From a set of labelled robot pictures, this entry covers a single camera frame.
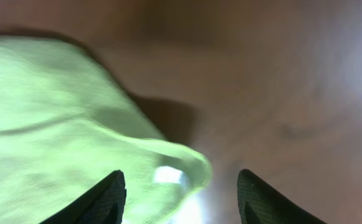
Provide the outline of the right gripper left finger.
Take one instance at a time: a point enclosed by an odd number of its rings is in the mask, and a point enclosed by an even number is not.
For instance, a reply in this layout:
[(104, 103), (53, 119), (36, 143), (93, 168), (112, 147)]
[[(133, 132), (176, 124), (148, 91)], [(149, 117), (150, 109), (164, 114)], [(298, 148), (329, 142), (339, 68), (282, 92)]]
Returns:
[(121, 224), (125, 202), (124, 174), (116, 170), (41, 224)]

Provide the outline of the light green cloth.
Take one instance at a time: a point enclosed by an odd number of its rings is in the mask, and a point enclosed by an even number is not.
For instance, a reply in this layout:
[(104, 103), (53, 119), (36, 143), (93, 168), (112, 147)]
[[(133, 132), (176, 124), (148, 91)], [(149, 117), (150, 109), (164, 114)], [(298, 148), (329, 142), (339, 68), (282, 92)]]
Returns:
[(0, 223), (42, 223), (116, 170), (122, 223), (166, 223), (212, 177), (84, 50), (0, 37)]

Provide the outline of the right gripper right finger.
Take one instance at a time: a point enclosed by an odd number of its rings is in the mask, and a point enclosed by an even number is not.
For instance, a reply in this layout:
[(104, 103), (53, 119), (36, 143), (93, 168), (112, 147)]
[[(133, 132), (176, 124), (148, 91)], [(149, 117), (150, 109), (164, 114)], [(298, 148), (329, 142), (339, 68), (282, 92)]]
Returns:
[(237, 201), (242, 224), (325, 224), (248, 169), (239, 172)]

